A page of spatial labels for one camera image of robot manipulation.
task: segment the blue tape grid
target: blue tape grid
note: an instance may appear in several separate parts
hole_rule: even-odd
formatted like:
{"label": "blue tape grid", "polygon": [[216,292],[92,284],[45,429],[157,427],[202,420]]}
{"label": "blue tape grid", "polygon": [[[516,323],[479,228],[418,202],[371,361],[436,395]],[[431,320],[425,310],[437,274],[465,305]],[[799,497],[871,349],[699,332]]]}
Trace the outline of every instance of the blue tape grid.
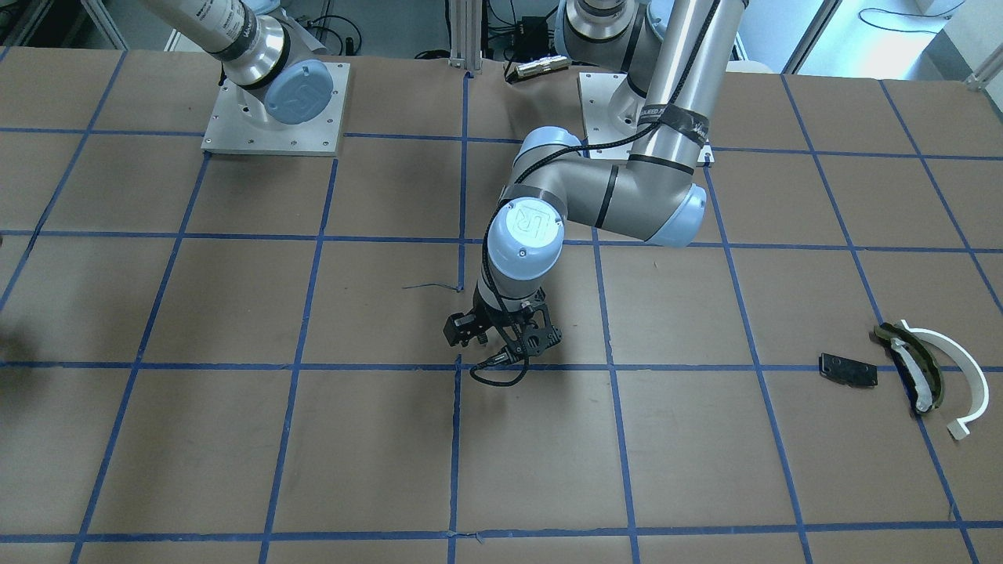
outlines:
{"label": "blue tape grid", "polygon": [[[818,159],[818,154],[815,152],[814,146],[811,143],[811,137],[808,134],[807,127],[804,124],[804,119],[801,116],[800,110],[797,107],[797,102],[794,100],[794,95],[793,95],[793,93],[790,90],[790,86],[787,83],[786,77],[783,76],[782,74],[780,75],[780,81],[783,83],[783,88],[786,91],[787,97],[790,100],[790,105],[793,108],[794,116],[797,118],[797,123],[798,123],[798,125],[801,128],[801,132],[804,134],[804,140],[805,140],[805,143],[808,146],[808,151],[811,152],[811,157],[814,160],[815,167],[818,170],[818,175],[821,177],[822,185],[825,187],[825,192],[828,194],[829,201],[832,204],[832,211],[835,213],[835,217],[837,217],[837,219],[840,222],[840,227],[843,229],[844,236],[847,239],[847,245],[852,248],[850,252],[851,252],[851,254],[854,257],[854,262],[857,264],[857,270],[858,270],[858,273],[860,274],[861,282],[864,284],[864,289],[865,289],[865,291],[868,294],[868,299],[871,301],[871,307],[874,310],[875,318],[878,320],[879,323],[883,323],[884,322],[884,317],[883,317],[883,315],[881,313],[881,309],[878,307],[878,302],[875,299],[874,291],[871,288],[871,284],[868,282],[868,277],[867,277],[867,274],[864,271],[864,266],[861,263],[860,257],[858,256],[857,251],[855,249],[853,249],[854,244],[853,244],[853,241],[851,240],[850,232],[847,230],[846,223],[844,222],[843,216],[840,213],[840,208],[837,205],[834,196],[832,195],[832,190],[831,190],[831,188],[829,188],[829,185],[828,185],[828,179],[825,177],[825,171],[822,168],[821,161]],[[899,118],[899,122],[903,126],[903,129],[905,130],[906,135],[909,137],[910,143],[912,143],[913,148],[916,150],[916,157],[920,158],[921,163],[923,163],[924,169],[927,171],[927,175],[930,178],[931,184],[934,186],[934,189],[937,191],[938,196],[940,196],[941,202],[944,205],[945,210],[947,211],[948,215],[951,217],[951,220],[954,223],[955,229],[958,231],[958,235],[961,236],[962,242],[964,243],[965,247],[970,250],[971,247],[968,245],[968,241],[967,241],[967,239],[965,239],[965,236],[964,236],[964,234],[961,231],[961,226],[958,225],[957,221],[954,218],[953,213],[950,210],[950,207],[947,204],[947,201],[944,199],[943,194],[941,194],[940,189],[937,187],[937,182],[936,182],[936,180],[934,180],[933,174],[930,172],[930,168],[927,166],[926,160],[920,154],[919,147],[916,145],[916,142],[913,139],[912,134],[909,131],[909,128],[906,126],[905,120],[902,119],[902,115],[899,113],[898,108],[895,106],[895,102],[892,100],[892,96],[889,94],[888,89],[885,87],[884,83],[881,83],[881,86],[882,86],[882,90],[885,92],[886,97],[888,98],[889,103],[892,106],[892,109],[895,111],[896,116]],[[979,268],[979,272],[983,276],[983,281],[985,282],[986,287],[989,289],[989,291],[992,293],[993,297],[995,298],[996,295],[995,295],[995,292],[993,292],[992,285],[989,284],[989,281],[988,281],[988,279],[986,279],[985,274],[982,273],[982,269],[981,269],[981,267],[978,264],[978,259],[975,257],[974,253],[970,253],[970,255],[972,257],[972,260],[975,261],[976,267]],[[940,460],[937,457],[937,452],[934,449],[933,443],[930,441],[930,435],[929,435],[929,433],[927,433],[926,425],[924,425],[922,417],[916,417],[916,422],[917,422],[917,426],[919,427],[920,434],[923,437],[923,441],[926,444],[927,452],[930,455],[931,463],[933,464],[934,469],[937,472],[937,476],[940,479],[941,486],[943,487],[943,490],[944,490],[944,495],[947,498],[948,503],[950,504],[951,512],[954,515],[955,521],[958,523],[958,529],[961,532],[962,539],[965,542],[965,547],[968,549],[968,555],[969,555],[969,557],[972,560],[972,564],[979,564],[979,557],[975,553],[975,547],[972,545],[972,540],[971,540],[971,537],[968,534],[968,529],[967,529],[967,527],[965,525],[964,519],[961,517],[961,512],[958,510],[958,504],[955,502],[954,494],[951,492],[951,486],[948,484],[947,476],[944,474],[944,469],[941,466]]]}
{"label": "blue tape grid", "polygon": [[620,472],[623,475],[624,503],[627,510],[627,534],[633,564],[641,564],[641,547],[637,540],[637,520],[634,516],[634,489],[631,486],[630,461],[627,458],[627,437],[624,432],[623,405],[620,401],[620,380],[613,361],[613,338],[610,336],[610,313],[606,305],[606,283],[603,280],[603,257],[599,246],[599,231],[592,228],[592,253],[596,262],[596,283],[599,287],[599,311],[603,320],[603,337],[606,344],[606,369],[610,372],[613,394],[613,417],[617,426],[617,446],[620,450]]}
{"label": "blue tape grid", "polygon": [[[8,53],[9,48],[5,48],[0,52],[0,61],[4,59]],[[118,411],[116,413],[115,421],[112,427],[112,432],[108,440],[108,444],[105,449],[105,454],[102,459],[100,468],[98,469],[98,475],[95,479],[94,488],[91,493],[91,497],[88,501],[87,510],[84,515],[84,519],[81,523],[80,531],[76,535],[0,535],[0,543],[70,543],[74,544],[73,553],[71,556],[71,563],[75,563],[80,554],[80,550],[84,543],[113,543],[113,542],[162,542],[162,541],[175,541],[175,542],[204,542],[204,541],[215,541],[215,542],[226,542],[226,541],[245,541],[245,542],[261,542],[262,552],[261,552],[261,562],[267,560],[268,547],[272,542],[290,542],[290,541],[302,541],[302,540],[407,540],[407,539],[440,539],[446,540],[449,544],[448,551],[448,561],[451,564],[455,559],[455,539],[456,538],[472,538],[472,534],[462,534],[456,532],[456,502],[458,495],[458,463],[459,463],[459,424],[460,424],[460,382],[461,382],[461,372],[469,368],[469,364],[464,364],[461,361],[461,357],[457,357],[456,362],[451,365],[447,364],[339,364],[339,363],[304,363],[302,362],[302,349],[305,344],[306,331],[309,324],[310,307],[312,304],[313,291],[316,287],[316,276],[317,270],[320,264],[320,257],[322,253],[323,243],[326,241],[351,241],[351,242],[404,242],[404,243],[437,243],[437,244],[458,244],[460,247],[460,270],[459,270],[459,281],[462,285],[463,276],[463,266],[462,266],[462,247],[466,244],[479,244],[478,239],[467,239],[465,237],[465,189],[466,189],[466,149],[469,143],[488,143],[488,144],[519,144],[519,139],[506,139],[506,138],[490,138],[490,137],[473,137],[468,135],[467,130],[467,96],[468,96],[468,76],[464,77],[463,81],[463,132],[459,137],[456,136],[435,136],[435,135],[398,135],[398,134],[382,134],[382,133],[346,133],[346,136],[356,136],[356,137],[376,137],[376,138],[400,138],[400,139],[418,139],[418,140],[444,140],[444,142],[460,142],[462,144],[462,157],[461,157],[461,179],[460,179],[460,233],[459,237],[456,239],[450,238],[390,238],[390,237],[341,237],[341,236],[328,236],[324,234],[326,229],[326,221],[328,217],[328,211],[330,209],[331,201],[333,198],[334,190],[334,177],[336,174],[337,163],[332,167],[331,183],[328,187],[327,200],[325,202],[325,213],[322,220],[322,225],[317,236],[298,236],[298,235],[252,235],[252,234],[206,234],[206,233],[187,233],[187,225],[189,218],[191,217],[192,210],[194,209],[195,203],[198,198],[199,190],[201,188],[203,179],[205,177],[206,169],[209,165],[209,156],[205,157],[202,169],[200,170],[199,177],[196,181],[196,186],[193,189],[192,197],[189,202],[189,206],[186,210],[184,219],[182,220],[182,225],[177,233],[121,233],[121,232],[72,232],[72,231],[45,231],[43,226],[51,213],[52,207],[55,205],[56,200],[62,192],[63,187],[70,174],[72,173],[73,167],[75,166],[79,156],[83,150],[86,139],[90,135],[102,135],[102,134],[117,134],[117,135],[163,135],[163,136],[202,136],[202,132],[195,131],[156,131],[156,130],[139,130],[139,131],[126,131],[126,130],[111,130],[111,129],[95,129],[94,123],[97,121],[99,113],[104,106],[107,96],[114,84],[115,79],[121,69],[122,63],[124,61],[125,54],[119,59],[112,75],[108,81],[108,84],[98,102],[98,106],[94,111],[94,114],[85,129],[58,129],[58,128],[18,128],[18,127],[0,127],[0,132],[31,132],[31,133],[71,133],[71,134],[81,134],[81,140],[70,160],[69,165],[66,168],[62,178],[57,185],[55,192],[50,199],[49,204],[46,206],[42,217],[39,219],[36,228],[32,231],[7,231],[4,232],[6,235],[20,235],[20,236],[30,236],[28,248],[22,254],[21,260],[11,277],[10,282],[4,290],[2,297],[0,297],[0,310],[2,310],[3,305],[9,299],[10,292],[16,282],[17,278],[20,276],[21,271],[24,268],[24,264],[34,247],[35,242],[38,237],[138,237],[138,238],[164,238],[174,239],[175,245],[172,250],[171,257],[168,261],[168,265],[164,270],[163,277],[161,278],[161,283],[158,288],[156,297],[154,299],[150,315],[147,319],[147,323],[143,332],[143,337],[140,340],[139,349],[137,350],[136,357],[132,362],[60,362],[60,361],[2,361],[0,360],[0,366],[28,366],[28,367],[67,367],[67,368],[120,368],[120,369],[130,369],[130,375],[126,382],[125,389],[123,391],[122,399],[119,404]],[[645,245],[640,242],[618,242],[618,241],[600,241],[598,239],[598,234],[593,231],[593,238],[591,241],[569,241],[569,245],[591,245],[594,248],[595,258],[596,258],[596,273],[597,282],[600,288],[600,304],[602,309],[602,315],[604,320],[604,333],[607,337],[607,363],[605,365],[592,365],[592,364],[541,364],[536,365],[535,368],[539,370],[602,370],[607,369],[610,371],[611,383],[613,387],[614,394],[614,411],[617,422],[617,435],[618,435],[618,446],[620,449],[621,456],[621,467],[624,480],[624,490],[625,490],[625,504],[627,507],[628,514],[628,527],[627,528],[608,528],[608,529],[596,529],[596,530],[561,530],[561,529],[547,529],[539,531],[524,531],[524,530],[487,530],[481,531],[476,534],[479,538],[529,538],[529,537],[583,537],[583,536],[624,536],[629,537],[631,540],[632,557],[635,563],[640,562],[640,552],[638,549],[637,539],[643,536],[664,536],[664,535],[731,535],[731,534],[759,534],[759,533],[797,533],[801,538],[802,547],[805,550],[805,558],[810,562],[810,554],[807,547],[806,532],[823,532],[823,531],[870,531],[870,530],[927,530],[927,529],[940,529],[940,530],[959,530],[963,535],[966,546],[969,550],[969,554],[973,562],[978,562],[978,558],[975,555],[974,548],[971,544],[971,540],[968,536],[969,529],[1001,529],[1003,528],[1003,521],[965,521],[960,512],[957,509],[957,504],[954,503],[954,497],[951,493],[950,487],[947,482],[947,478],[944,475],[943,468],[941,467],[939,460],[937,458],[934,447],[930,441],[929,434],[923,425],[922,419],[918,419],[918,426],[920,428],[921,434],[923,435],[924,441],[927,445],[928,452],[931,456],[931,460],[937,470],[938,477],[941,480],[942,486],[944,487],[945,495],[947,496],[949,502],[953,508],[953,521],[943,521],[943,522],[889,522],[889,523],[830,523],[830,524],[804,524],[799,517],[799,509],[797,509],[796,493],[793,489],[793,483],[790,479],[789,469],[786,465],[785,453],[783,451],[782,442],[779,441],[778,431],[776,429],[775,417],[773,416],[771,410],[771,403],[768,397],[768,390],[765,387],[765,382],[762,378],[763,371],[773,371],[773,370],[784,370],[784,371],[813,371],[816,367],[814,365],[765,365],[758,363],[757,354],[755,353],[754,342],[751,338],[751,332],[748,325],[747,316],[744,312],[744,303],[741,298],[741,290],[738,283],[737,272],[734,269],[733,261],[731,260],[730,250],[733,248],[746,248],[746,249],[804,249],[804,250],[831,250],[831,251],[850,251],[855,255],[858,251],[869,250],[869,251],[881,251],[881,252],[920,252],[920,253],[967,253],[971,256],[973,262],[979,271],[983,282],[986,284],[987,289],[990,291],[994,302],[997,307],[1000,307],[1000,300],[992,285],[989,283],[980,263],[978,262],[977,255],[979,254],[1001,254],[1003,250],[1001,249],[978,249],[973,248],[968,243],[967,238],[962,233],[961,227],[958,224],[950,206],[948,205],[943,193],[937,184],[932,172],[927,164],[928,160],[960,160],[960,161],[1003,161],[1003,157],[965,157],[965,156],[935,156],[935,155],[923,155],[917,146],[915,139],[913,138],[908,126],[905,123],[901,113],[899,112],[894,100],[892,99],[888,89],[882,83],[882,88],[888,97],[889,103],[893,107],[896,116],[899,118],[907,136],[913,145],[915,150],[915,155],[901,155],[901,154],[877,154],[877,153],[853,153],[853,152],[820,152],[815,151],[811,146],[810,138],[808,137],[807,130],[804,126],[803,120],[797,110],[796,103],[790,93],[789,88],[786,85],[786,80],[781,77],[784,82],[784,87],[787,90],[788,97],[790,98],[791,105],[794,108],[795,115],[797,116],[798,122],[801,126],[802,132],[805,136],[805,140],[808,144],[808,151],[786,151],[786,150],[769,150],[769,149],[755,149],[755,148],[715,148],[718,151],[723,152],[752,152],[752,153],[784,153],[784,154],[802,154],[811,155],[816,165],[818,166],[819,175],[822,177],[823,185],[829,195],[830,202],[832,203],[833,210],[840,220],[841,227],[844,228],[845,236],[847,238],[847,245],[785,245],[785,244],[743,244],[743,243],[729,243],[726,240],[726,235],[724,233],[724,227],[720,219],[720,214],[718,214],[718,227],[721,230],[722,243],[696,243],[695,247],[710,247],[710,248],[722,248],[725,250],[726,258],[729,262],[729,269],[731,270],[732,282],[736,290],[736,296],[740,303],[740,308],[743,314],[743,323],[745,325],[746,334],[749,338],[750,351],[753,353],[753,364],[722,364],[722,365],[689,365],[689,364],[651,364],[651,365],[640,365],[640,364],[616,364],[613,361],[612,349],[610,347],[609,341],[609,322],[608,322],[608,312],[606,307],[605,299],[605,285],[602,279],[602,264],[601,264],[601,254],[600,247],[616,247],[616,246],[639,246]],[[842,216],[840,215],[839,209],[835,205],[834,198],[831,195],[831,191],[828,188],[827,181],[824,178],[824,171],[821,169],[820,163],[818,162],[817,156],[819,155],[839,155],[839,156],[857,156],[857,157],[876,157],[876,158],[901,158],[901,159],[920,159],[923,163],[925,170],[930,178],[931,184],[933,185],[935,191],[941,199],[941,202],[955,225],[956,230],[961,236],[964,248],[962,249],[951,249],[951,248],[916,248],[916,247],[858,247],[852,243],[850,239],[849,232],[846,230],[846,226],[843,222]],[[708,185],[710,186],[710,194],[712,198],[712,203],[717,206],[716,196],[713,193],[712,182],[710,179],[709,172],[705,171],[707,176]],[[162,301],[163,292],[166,288],[166,284],[170,280],[171,273],[174,268],[174,264],[177,259],[178,252],[181,248],[182,243],[185,239],[263,239],[263,240],[301,240],[301,241],[316,241],[316,250],[314,255],[314,262],[311,270],[310,283],[307,289],[306,303],[304,304],[304,319],[301,325],[300,340],[297,346],[296,359],[292,364],[261,364],[261,363],[217,363],[217,364],[207,364],[207,363],[171,363],[171,362],[143,362],[142,355],[145,350],[146,342],[148,341],[149,334],[152,330],[153,323],[155,321],[156,313],[159,309],[159,305]],[[859,273],[861,274],[862,282],[868,292],[869,299],[872,301],[872,306],[875,309],[876,316],[881,319],[881,313],[878,309],[877,302],[874,300],[873,292],[871,291],[870,284],[867,281],[866,274],[863,271],[859,261],[857,262],[859,267]],[[287,405],[286,419],[284,421],[282,442],[280,446],[280,454],[276,463],[276,474],[273,481],[272,497],[269,504],[269,513],[266,519],[266,528],[262,533],[226,533],[226,534],[213,534],[213,535],[203,535],[196,533],[170,533],[170,534],[90,534],[87,529],[89,527],[90,520],[93,517],[93,511],[96,507],[98,497],[100,495],[101,486],[103,484],[104,476],[106,475],[108,464],[110,462],[110,457],[113,453],[115,441],[117,435],[120,431],[121,424],[124,417],[125,410],[127,408],[128,399],[134,385],[136,374],[140,369],[205,369],[205,370],[217,370],[217,369],[251,369],[251,370],[290,370],[291,380],[290,380],[290,394]],[[894,371],[894,366],[881,366],[879,367],[882,371]],[[986,366],[984,367],[987,372],[1003,373],[1003,366]],[[289,431],[292,424],[293,409],[295,407],[295,397],[296,397],[296,386],[298,382],[298,375],[303,370],[452,370],[454,372],[455,384],[454,384],[454,397],[453,397],[453,437],[452,437],[452,452],[450,461],[450,518],[449,518],[449,529],[447,531],[396,531],[396,532],[379,532],[379,531],[356,531],[356,532],[295,532],[295,533],[273,533],[272,526],[274,524],[275,508],[278,502],[278,493],[281,486],[281,477],[284,466],[284,457],[286,449],[288,448],[288,438]],[[619,386],[617,382],[617,372],[618,371],[628,371],[628,370],[740,370],[740,371],[755,371],[757,377],[760,380],[760,389],[763,391],[764,400],[766,401],[767,411],[770,415],[771,426],[774,431],[774,438],[777,439],[777,449],[781,457],[781,461],[784,466],[785,478],[788,481],[788,489],[791,494],[791,502],[795,510],[795,525],[777,525],[777,526],[728,526],[728,527],[669,527],[669,528],[644,528],[637,527],[634,520],[633,512],[633,495],[630,486],[630,471],[629,471],[629,461],[627,460],[626,443],[623,431],[623,416],[622,409],[620,406],[619,397]]]}
{"label": "blue tape grid", "polygon": [[279,491],[282,487],[282,472],[286,465],[286,452],[289,449],[289,434],[293,427],[293,410],[296,407],[296,391],[300,380],[300,365],[303,362],[303,349],[307,342],[307,330],[310,327],[310,311],[313,307],[314,290],[317,288],[317,272],[320,270],[321,254],[324,251],[324,231],[327,229],[328,217],[331,214],[331,200],[334,198],[335,179],[338,176],[338,161],[331,164],[331,177],[328,181],[327,196],[324,199],[324,212],[321,215],[320,228],[317,230],[316,246],[314,248],[313,264],[310,267],[310,281],[307,284],[307,296],[303,304],[303,321],[300,323],[300,336],[296,342],[296,355],[293,359],[292,374],[289,380],[289,399],[286,404],[286,416],[282,426],[282,438],[279,442],[279,457],[275,463],[275,478],[272,480],[272,495],[268,501],[268,514],[265,517],[265,531],[261,539],[261,552],[258,562],[268,562],[268,551],[272,542],[272,529],[275,526],[275,511],[279,505]]}
{"label": "blue tape grid", "polygon": [[721,242],[724,243],[724,258],[728,263],[728,272],[731,274],[731,284],[735,290],[735,299],[738,301],[738,312],[742,318],[742,326],[745,329],[745,339],[748,341],[749,355],[752,358],[752,366],[755,369],[756,379],[759,382],[759,392],[762,394],[763,403],[766,406],[766,414],[769,417],[769,427],[773,433],[773,442],[776,444],[776,452],[780,458],[780,467],[783,469],[783,479],[787,485],[787,494],[790,496],[790,507],[794,514],[797,537],[801,543],[801,551],[804,554],[804,561],[812,564],[811,549],[808,546],[807,531],[804,529],[804,518],[801,515],[801,504],[797,499],[797,491],[794,488],[794,477],[790,472],[790,464],[787,461],[787,452],[783,447],[783,438],[780,436],[780,427],[776,420],[776,413],[773,411],[773,401],[769,396],[769,388],[766,386],[766,377],[763,375],[762,364],[759,362],[759,353],[755,347],[755,337],[752,335],[752,326],[749,324],[748,311],[745,308],[745,300],[742,297],[742,289],[738,283],[738,271],[735,269],[734,257],[731,255],[731,248],[728,246],[728,235],[724,229],[724,220],[721,216],[721,208],[717,202],[717,193],[714,191],[714,182],[710,177],[710,168],[703,168],[704,178],[707,180],[707,193],[710,195],[711,204],[714,206],[714,215],[717,218],[717,229],[721,233]]}

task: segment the aluminum base plate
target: aluminum base plate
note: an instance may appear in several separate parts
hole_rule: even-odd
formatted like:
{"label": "aluminum base plate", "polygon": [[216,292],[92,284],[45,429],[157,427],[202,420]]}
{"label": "aluminum base plate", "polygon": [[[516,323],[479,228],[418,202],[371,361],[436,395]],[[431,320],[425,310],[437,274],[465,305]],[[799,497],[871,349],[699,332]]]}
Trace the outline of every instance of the aluminum base plate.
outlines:
{"label": "aluminum base plate", "polygon": [[222,155],[337,157],[351,65],[325,62],[324,66],[334,79],[331,101],[319,115],[297,125],[275,120],[257,121],[249,115],[253,112],[244,111],[244,91],[230,80],[224,82],[206,127],[202,149]]}
{"label": "aluminum base plate", "polygon": [[[623,72],[581,72],[578,75],[578,88],[582,94],[582,119],[585,121],[585,134],[589,136],[590,145],[612,143],[627,136],[618,129],[612,121],[610,99],[613,92],[627,78]],[[628,144],[614,149],[590,151],[589,157],[600,161],[626,161],[634,144]],[[700,152],[700,164],[713,163],[714,154],[710,146],[704,146]]]}

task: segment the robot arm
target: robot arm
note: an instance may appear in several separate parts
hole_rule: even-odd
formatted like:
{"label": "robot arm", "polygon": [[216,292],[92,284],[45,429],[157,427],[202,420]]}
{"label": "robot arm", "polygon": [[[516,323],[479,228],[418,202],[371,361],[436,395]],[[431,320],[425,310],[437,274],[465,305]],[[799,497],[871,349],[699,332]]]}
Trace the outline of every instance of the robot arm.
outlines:
{"label": "robot arm", "polygon": [[[561,340],[541,284],[561,254],[564,221],[673,247],[696,236],[706,192],[692,177],[747,5],[676,0],[663,26],[660,0],[644,10],[635,0],[566,1],[559,49],[627,71],[629,91],[618,91],[612,103],[636,131],[624,139],[634,146],[627,163],[617,164],[584,157],[586,149],[609,146],[583,146],[560,127],[536,129],[523,143],[485,234],[473,309],[450,316],[444,328],[451,345],[486,342],[491,327],[501,334],[503,350],[471,370],[494,385],[519,381],[530,356]],[[519,361],[524,370],[514,380],[476,375]]]}
{"label": "robot arm", "polygon": [[160,19],[222,61],[231,81],[285,124],[308,121],[331,100],[324,50],[278,0],[142,0]]}

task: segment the cable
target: cable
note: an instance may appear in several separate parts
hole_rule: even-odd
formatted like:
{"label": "cable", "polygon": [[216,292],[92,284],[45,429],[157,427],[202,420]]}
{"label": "cable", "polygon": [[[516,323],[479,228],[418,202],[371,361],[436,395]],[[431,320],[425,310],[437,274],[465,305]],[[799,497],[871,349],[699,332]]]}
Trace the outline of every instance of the cable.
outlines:
{"label": "cable", "polygon": [[324,20],[326,20],[328,18],[338,19],[338,20],[342,20],[342,21],[348,22],[349,25],[351,25],[352,27],[354,27],[355,28],[355,34],[359,36],[359,44],[355,47],[355,52],[358,53],[359,51],[362,50],[362,31],[359,29],[359,26],[355,25],[355,22],[353,22],[352,20],[350,20],[350,19],[348,19],[348,18],[346,18],[344,16],[336,16],[336,15],[333,15],[333,14],[328,14],[328,15],[321,16],[321,17],[319,17],[317,19],[310,20],[309,23],[310,23],[310,25],[317,25],[318,23],[320,23],[320,22],[322,22],[322,21],[324,21]]}
{"label": "cable", "polygon": [[494,387],[510,387],[522,381],[523,378],[526,376],[526,373],[530,371],[530,357],[527,356],[526,358],[523,359],[523,369],[520,370],[518,376],[516,376],[511,380],[506,380],[506,381],[489,380],[483,376],[478,376],[477,370],[481,370],[483,368],[486,368],[488,364],[486,363],[486,361],[477,363],[475,366],[470,368],[470,377],[477,380],[480,383],[492,385]]}
{"label": "cable", "polygon": [[338,35],[337,31],[331,29],[330,27],[327,27],[326,25],[311,25],[311,26],[306,27],[304,29],[307,29],[307,30],[310,30],[310,29],[319,29],[321,31],[326,31],[326,32],[330,33],[331,35],[334,35],[334,38],[338,40],[338,44],[340,45],[340,47],[338,47],[338,54],[339,55],[345,54],[345,41],[344,41],[344,39],[341,38],[341,35]]}
{"label": "cable", "polygon": [[964,3],[965,2],[962,1],[958,5],[956,5],[955,7],[951,8],[949,10],[945,10],[945,11],[939,13],[939,14],[933,14],[933,15],[911,14],[909,12],[896,12],[896,11],[893,11],[893,10],[886,10],[885,8],[864,8],[863,10],[857,12],[857,19],[861,20],[862,22],[864,22],[867,25],[870,25],[871,27],[875,27],[875,28],[878,28],[878,29],[884,29],[885,31],[895,31],[895,32],[898,32],[898,33],[929,33],[931,35],[937,35],[936,31],[931,31],[929,29],[898,29],[898,28],[895,28],[895,27],[885,27],[883,25],[878,25],[878,24],[876,24],[876,23],[868,20],[867,18],[865,18],[864,17],[864,13],[865,12],[878,12],[879,14],[889,14],[889,15],[893,15],[893,16],[907,16],[907,17],[913,17],[913,18],[936,19],[936,18],[944,17],[944,19],[951,19],[951,16],[948,16],[948,14],[950,14],[951,12],[953,12],[953,11],[957,10],[958,8],[960,8]]}
{"label": "cable", "polygon": [[[528,31],[525,35],[523,35],[520,38],[522,39],[522,38],[528,37],[530,35],[533,35],[537,31],[539,31],[540,30],[540,26],[545,25],[547,23],[547,20],[551,16],[553,16],[554,14],[556,14],[557,11],[558,11],[558,8],[560,8],[560,7],[561,7],[561,4],[558,4],[557,6],[554,6],[554,9],[551,10],[550,12],[547,12],[547,15],[544,16],[543,18],[541,18],[540,21],[537,22],[537,25],[533,26],[532,30]],[[519,49],[516,48],[516,43],[514,42],[513,46],[512,46],[512,56],[513,56],[513,58],[516,57],[516,52]],[[501,56],[505,56],[505,51],[501,52]],[[506,59],[509,61],[509,63],[505,65],[505,73],[503,74],[503,76],[509,76],[509,71],[512,70],[512,63],[514,62],[513,59],[511,59],[509,57],[506,57]]]}
{"label": "cable", "polygon": [[[703,45],[703,39],[707,35],[707,29],[710,27],[710,22],[711,22],[711,20],[714,19],[714,15],[717,13],[717,7],[718,7],[718,5],[720,5],[720,3],[721,3],[721,0],[714,0],[714,2],[710,5],[710,10],[707,12],[707,17],[703,20],[703,25],[700,27],[700,32],[696,36],[696,41],[693,44],[693,50],[690,51],[689,58],[686,59],[686,66],[683,67],[682,74],[680,74],[680,76],[679,76],[679,82],[676,83],[676,87],[672,91],[672,96],[669,98],[669,103],[670,104],[671,103],[675,103],[676,99],[679,98],[679,93],[682,92],[683,86],[686,84],[686,79],[689,78],[689,73],[693,69],[693,63],[694,63],[694,61],[696,61],[696,55],[700,51],[700,47]],[[527,178],[529,178],[530,175],[532,175],[533,173],[536,173],[541,168],[543,168],[543,167],[547,166],[548,164],[552,163],[554,160],[558,159],[559,157],[568,155],[569,153],[574,153],[576,151],[606,150],[606,149],[613,149],[615,147],[620,147],[620,146],[623,146],[623,145],[627,145],[629,143],[634,143],[634,142],[640,139],[641,137],[647,135],[648,133],[654,132],[654,130],[660,124],[661,124],[661,121],[655,121],[654,123],[648,125],[644,129],[642,129],[642,130],[634,133],[633,135],[631,135],[629,137],[622,138],[620,140],[606,143],[606,144],[600,144],[600,145],[580,145],[578,147],[566,147],[564,149],[556,151],[556,152],[548,155],[547,157],[541,159],[540,161],[537,161],[533,165],[530,165],[530,167],[527,168],[525,171],[523,171],[523,174],[520,175],[519,178],[516,179],[515,184],[522,184],[523,181],[525,181]]]}
{"label": "cable", "polygon": [[501,16],[499,16],[497,14],[497,12],[494,11],[494,6],[491,6],[490,0],[487,0],[487,10],[490,11],[491,15],[494,16],[494,19],[498,20],[499,22],[501,22],[501,23],[504,23],[506,25],[510,25],[510,26],[515,26],[516,25],[514,23],[514,21],[516,19],[516,8],[515,7],[513,7],[513,9],[512,9],[512,16],[513,16],[513,20],[514,20],[513,22],[509,22],[509,21],[506,21],[505,19],[503,19]]}

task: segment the light blue joint cap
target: light blue joint cap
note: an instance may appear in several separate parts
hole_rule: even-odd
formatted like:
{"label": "light blue joint cap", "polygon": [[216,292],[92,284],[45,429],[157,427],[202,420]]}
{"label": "light blue joint cap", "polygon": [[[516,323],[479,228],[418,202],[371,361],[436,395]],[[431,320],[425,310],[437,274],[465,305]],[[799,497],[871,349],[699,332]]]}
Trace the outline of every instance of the light blue joint cap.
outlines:
{"label": "light blue joint cap", "polygon": [[571,134],[568,129],[564,127],[558,127],[556,125],[545,125],[543,127],[537,127],[536,129],[530,131],[529,135],[523,139],[523,147],[519,150],[519,155],[516,156],[516,161],[523,154],[533,151],[538,147],[544,147],[547,145],[563,145],[565,147],[578,147],[582,145],[582,142],[578,137]]}
{"label": "light blue joint cap", "polygon": [[487,231],[491,264],[512,280],[536,280],[558,262],[564,245],[561,214],[538,198],[505,205]]}
{"label": "light blue joint cap", "polygon": [[707,206],[707,191],[691,185],[683,203],[676,209],[662,229],[649,239],[648,243],[662,247],[685,247],[689,245],[703,222],[703,210]]}
{"label": "light blue joint cap", "polygon": [[259,16],[274,11],[280,3],[280,0],[244,0],[244,4]]}
{"label": "light blue joint cap", "polygon": [[309,121],[328,102],[334,79],[324,63],[308,59],[282,71],[268,87],[265,108],[279,121],[289,125]]}
{"label": "light blue joint cap", "polygon": [[565,14],[568,13],[568,0],[561,0],[558,2],[558,13],[557,21],[554,23],[554,49],[559,55],[564,55],[568,58],[574,58],[568,54],[568,46],[564,42],[564,22],[568,18]]}
{"label": "light blue joint cap", "polygon": [[669,27],[673,4],[675,4],[673,0],[651,0],[648,4],[648,23],[660,40],[665,39],[665,30]]}

